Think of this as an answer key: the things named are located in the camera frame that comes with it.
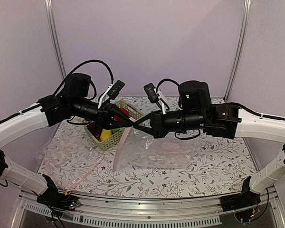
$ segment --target green basket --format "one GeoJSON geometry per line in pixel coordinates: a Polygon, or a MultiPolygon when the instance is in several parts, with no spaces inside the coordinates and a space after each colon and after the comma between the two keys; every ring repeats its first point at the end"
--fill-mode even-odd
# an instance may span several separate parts
{"type": "MultiPolygon", "coordinates": [[[[129,113],[129,117],[132,117],[135,120],[144,116],[144,114],[139,110],[137,110],[137,108],[133,107],[132,105],[128,104],[123,100],[117,101],[115,105],[117,105],[119,108],[124,108],[125,110],[127,110],[129,113]]],[[[95,143],[102,151],[107,151],[108,149],[112,148],[113,146],[119,143],[119,140],[124,133],[124,128],[121,128],[120,131],[112,134],[109,138],[103,140],[102,142],[98,141],[86,126],[85,126],[85,131],[90,136],[91,141],[93,143],[95,143]]]]}

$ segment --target wire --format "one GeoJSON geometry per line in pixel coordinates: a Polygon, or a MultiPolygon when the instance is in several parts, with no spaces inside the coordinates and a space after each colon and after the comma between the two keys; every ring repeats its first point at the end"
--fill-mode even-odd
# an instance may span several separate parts
{"type": "Polygon", "coordinates": [[[164,78],[163,80],[161,80],[161,81],[157,84],[157,86],[156,86],[156,91],[158,91],[158,88],[159,88],[160,85],[161,85],[162,83],[164,83],[164,82],[172,82],[172,83],[174,83],[174,84],[177,85],[177,86],[180,85],[180,84],[178,84],[176,81],[174,81],[174,80],[172,80],[172,79],[170,79],[170,78],[164,78]]]}
{"type": "Polygon", "coordinates": [[[91,60],[87,60],[81,64],[79,64],[78,66],[76,66],[73,70],[71,70],[70,74],[74,73],[78,68],[82,67],[83,65],[85,64],[88,64],[88,63],[101,63],[102,65],[105,66],[105,68],[109,71],[109,74],[110,74],[110,77],[111,77],[111,84],[113,84],[114,82],[114,77],[113,77],[113,73],[110,69],[110,67],[102,60],[98,60],[98,59],[91,59],[91,60]]]}
{"type": "Polygon", "coordinates": [[[92,86],[93,89],[94,89],[94,96],[89,99],[90,101],[92,101],[92,100],[97,96],[97,91],[96,91],[96,87],[95,87],[94,82],[93,82],[92,80],[89,80],[89,83],[91,84],[91,86],[92,86]]]}
{"type": "Polygon", "coordinates": [[[254,203],[256,204],[256,209],[259,208],[259,210],[261,210],[260,205],[259,205],[256,201],[255,201],[254,203]]]}
{"type": "Polygon", "coordinates": [[[168,105],[163,99],[160,99],[160,101],[163,102],[163,104],[164,104],[164,105],[166,106],[166,108],[167,108],[167,111],[169,111],[169,110],[170,110],[169,105],[168,105]]]}
{"type": "Polygon", "coordinates": [[[1,184],[1,183],[0,183],[0,185],[6,188],[9,184],[8,184],[8,182],[5,180],[5,185],[4,185],[4,184],[1,184]]]}
{"type": "Polygon", "coordinates": [[[191,137],[187,137],[187,138],[179,138],[179,137],[177,137],[177,136],[176,136],[176,132],[174,132],[174,136],[175,136],[175,138],[180,139],[180,140],[190,140],[190,139],[195,139],[195,138],[197,138],[197,137],[199,137],[199,136],[200,136],[200,130],[198,129],[198,131],[199,131],[199,133],[198,133],[198,134],[196,134],[196,135],[194,135],[194,136],[191,136],[191,137]]]}
{"type": "Polygon", "coordinates": [[[38,108],[39,106],[41,106],[41,104],[34,105],[34,106],[29,107],[29,108],[27,108],[27,109],[24,109],[24,110],[22,110],[22,111],[20,111],[20,112],[18,112],[18,113],[14,113],[14,114],[10,115],[9,117],[7,117],[7,118],[5,118],[5,119],[3,119],[3,120],[0,120],[0,124],[2,124],[2,123],[4,123],[4,122],[6,122],[6,121],[8,121],[8,120],[10,120],[10,119],[12,119],[12,118],[18,116],[18,115],[21,115],[21,114],[23,114],[23,113],[27,113],[28,111],[30,111],[30,110],[32,110],[32,109],[34,109],[34,108],[38,108]]]}
{"type": "Polygon", "coordinates": [[[182,106],[181,106],[181,99],[180,99],[180,97],[179,97],[179,108],[181,108],[181,109],[182,109],[182,106]]]}
{"type": "Polygon", "coordinates": [[[262,215],[265,214],[265,212],[266,212],[266,210],[268,208],[268,204],[269,204],[269,191],[268,191],[268,188],[266,188],[266,191],[267,191],[267,203],[266,203],[266,206],[265,206],[263,212],[259,215],[259,217],[255,218],[255,219],[252,219],[251,221],[255,221],[255,220],[259,219],[260,217],[262,217],[262,215]]]}
{"type": "Polygon", "coordinates": [[[69,192],[66,192],[67,194],[68,194],[68,197],[63,201],[63,202],[69,202],[69,201],[67,201],[69,198],[70,198],[70,196],[72,195],[72,190],[71,191],[69,191],[69,192]]]}
{"type": "Polygon", "coordinates": [[[62,82],[60,83],[60,85],[57,87],[57,89],[55,90],[55,92],[52,94],[52,96],[55,96],[57,93],[58,93],[58,91],[59,91],[59,89],[63,86],[63,84],[66,82],[66,78],[67,77],[65,77],[63,80],[62,80],[62,82]]]}
{"type": "Polygon", "coordinates": [[[209,124],[210,126],[214,126],[215,124],[213,122],[211,122],[208,117],[207,117],[207,114],[206,114],[206,109],[203,108],[201,110],[201,115],[203,116],[204,120],[206,121],[207,124],[209,124]]]}
{"type": "Polygon", "coordinates": [[[59,226],[56,225],[56,222],[57,221],[54,221],[54,215],[52,213],[52,224],[56,227],[56,228],[59,228],[59,226]]]}
{"type": "Polygon", "coordinates": [[[241,107],[242,109],[246,110],[247,112],[249,112],[249,113],[251,113],[253,115],[259,116],[259,117],[273,119],[273,120],[283,120],[283,121],[285,121],[285,118],[283,118],[283,117],[275,116],[275,115],[266,115],[266,114],[262,115],[261,113],[257,113],[255,111],[245,107],[244,105],[239,104],[239,103],[230,102],[230,103],[227,103],[227,104],[237,105],[237,106],[241,107]]]}
{"type": "Polygon", "coordinates": [[[246,224],[246,223],[250,223],[250,222],[253,222],[253,221],[258,220],[260,217],[262,217],[262,216],[265,214],[265,212],[266,212],[266,210],[267,210],[267,208],[268,208],[268,205],[269,205],[269,191],[268,191],[268,188],[266,188],[266,191],[267,191],[267,203],[266,203],[266,206],[265,206],[263,212],[262,212],[257,218],[249,220],[249,218],[251,218],[251,217],[249,217],[248,219],[246,219],[246,220],[243,221],[243,222],[241,222],[241,221],[240,221],[240,218],[237,218],[236,215],[235,215],[235,213],[233,213],[233,214],[234,214],[234,217],[237,219],[237,221],[239,221],[239,222],[242,223],[242,224],[246,224]]]}
{"type": "Polygon", "coordinates": [[[86,123],[75,123],[75,122],[71,122],[69,120],[66,121],[67,123],[69,124],[72,124],[72,125],[89,125],[91,122],[86,122],[86,123]]]}
{"type": "Polygon", "coordinates": [[[57,217],[57,219],[59,220],[60,224],[62,225],[63,228],[66,228],[66,226],[63,224],[63,222],[61,221],[60,217],[57,215],[56,211],[51,207],[49,206],[36,192],[32,191],[42,202],[44,205],[46,205],[51,211],[52,213],[57,217]]]}

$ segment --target table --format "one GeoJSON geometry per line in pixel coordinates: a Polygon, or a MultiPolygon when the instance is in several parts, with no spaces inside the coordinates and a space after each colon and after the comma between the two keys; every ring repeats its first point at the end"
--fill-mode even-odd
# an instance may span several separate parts
{"type": "MultiPolygon", "coordinates": [[[[119,97],[143,113],[158,110],[147,97],[119,97]]],[[[168,105],[178,108],[178,99],[168,97],[168,105]]],[[[212,103],[222,103],[213,99],[212,103]]],[[[256,172],[251,155],[241,138],[214,138],[202,134],[200,147],[190,154],[190,163],[182,169],[142,168],[133,165],[113,171],[116,146],[107,152],[93,145],[83,126],[63,122],[53,139],[40,150],[39,173],[49,175],[65,189],[70,182],[88,175],[75,191],[135,198],[183,198],[213,196],[240,191],[245,177],[256,172]],[[93,167],[95,159],[103,158],[93,167]]]]}

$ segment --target transparent plastic sheet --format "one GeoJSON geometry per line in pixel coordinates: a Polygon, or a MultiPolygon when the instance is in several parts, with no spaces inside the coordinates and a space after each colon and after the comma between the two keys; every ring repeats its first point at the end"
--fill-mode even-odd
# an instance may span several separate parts
{"type": "Polygon", "coordinates": [[[200,139],[182,141],[174,133],[162,139],[154,139],[142,131],[127,128],[117,148],[113,170],[119,171],[133,165],[142,168],[186,168],[190,164],[194,149],[201,147],[200,139]]]}
{"type": "Polygon", "coordinates": [[[105,152],[91,142],[84,126],[63,122],[54,137],[37,153],[38,172],[51,177],[58,188],[71,191],[103,160],[105,152]]]}

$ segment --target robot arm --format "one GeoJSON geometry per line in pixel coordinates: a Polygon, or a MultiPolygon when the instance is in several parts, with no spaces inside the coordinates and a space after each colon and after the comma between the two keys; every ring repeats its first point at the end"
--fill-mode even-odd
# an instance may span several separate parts
{"type": "Polygon", "coordinates": [[[75,196],[58,193],[49,176],[33,173],[6,157],[1,149],[10,142],[38,129],[53,126],[71,116],[94,121],[96,127],[113,129],[132,126],[132,121],[120,109],[109,102],[115,99],[124,83],[117,81],[102,95],[109,99],[100,103],[87,99],[91,77],[72,73],[64,80],[65,86],[57,95],[40,99],[29,108],[0,121],[0,179],[10,181],[39,195],[38,202],[56,209],[74,210],[79,206],[75,196]]]}
{"type": "MultiPolygon", "coordinates": [[[[154,88],[152,84],[144,87],[151,103],[160,99],[154,88]]],[[[208,85],[204,82],[184,82],[178,86],[178,90],[181,109],[165,114],[163,111],[152,112],[136,121],[134,128],[154,138],[163,138],[168,132],[203,130],[215,137],[253,137],[284,143],[283,149],[271,163],[244,180],[241,193],[221,198],[223,210],[259,203],[260,193],[285,175],[285,117],[259,114],[237,103],[211,104],[208,85]],[[150,127],[140,125],[146,120],[150,121],[150,127]]]]}

